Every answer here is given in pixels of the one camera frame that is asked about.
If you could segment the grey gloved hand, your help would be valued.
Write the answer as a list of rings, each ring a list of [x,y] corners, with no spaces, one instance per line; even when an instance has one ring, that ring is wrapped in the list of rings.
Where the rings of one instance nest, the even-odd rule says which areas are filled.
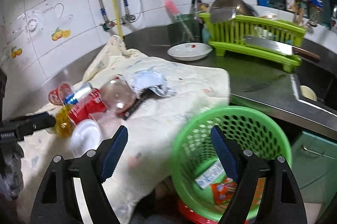
[[[17,142],[1,144],[1,194],[8,200],[16,200],[23,189],[21,171],[24,152]]]

